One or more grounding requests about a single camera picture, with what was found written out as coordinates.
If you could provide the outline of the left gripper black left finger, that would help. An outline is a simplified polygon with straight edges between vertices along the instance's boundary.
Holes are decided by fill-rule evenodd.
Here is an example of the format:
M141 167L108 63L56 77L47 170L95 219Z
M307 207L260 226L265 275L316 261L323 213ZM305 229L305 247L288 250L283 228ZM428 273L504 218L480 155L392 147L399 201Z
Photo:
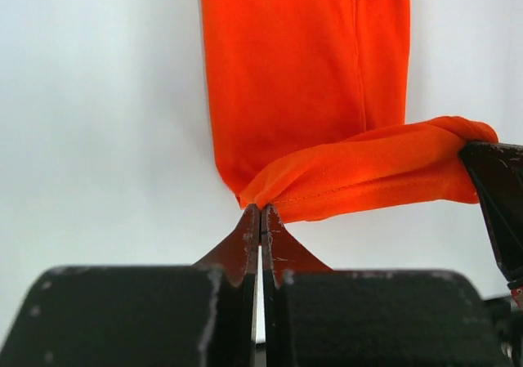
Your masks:
M4 366L251 366L260 212L188 266L56 266L30 287Z

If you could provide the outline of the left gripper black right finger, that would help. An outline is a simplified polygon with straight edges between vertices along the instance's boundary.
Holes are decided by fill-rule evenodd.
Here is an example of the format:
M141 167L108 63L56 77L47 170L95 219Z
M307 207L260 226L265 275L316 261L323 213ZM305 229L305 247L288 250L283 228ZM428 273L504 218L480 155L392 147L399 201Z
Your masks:
M269 366L512 366L471 282L454 271L335 271L261 211Z

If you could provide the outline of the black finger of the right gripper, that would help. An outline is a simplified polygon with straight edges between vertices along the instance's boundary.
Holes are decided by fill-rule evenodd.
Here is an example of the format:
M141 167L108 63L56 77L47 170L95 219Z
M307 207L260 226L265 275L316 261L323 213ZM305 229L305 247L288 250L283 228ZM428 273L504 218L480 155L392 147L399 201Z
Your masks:
M476 188L496 264L510 285L521 285L522 147L477 141L458 156Z

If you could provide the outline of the orange t shirt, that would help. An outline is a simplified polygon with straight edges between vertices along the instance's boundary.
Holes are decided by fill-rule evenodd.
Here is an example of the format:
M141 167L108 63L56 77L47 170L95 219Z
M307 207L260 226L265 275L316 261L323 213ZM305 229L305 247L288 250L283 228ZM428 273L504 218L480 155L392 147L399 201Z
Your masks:
M285 222L438 199L486 123L405 122L410 0L201 0L214 158L239 205Z

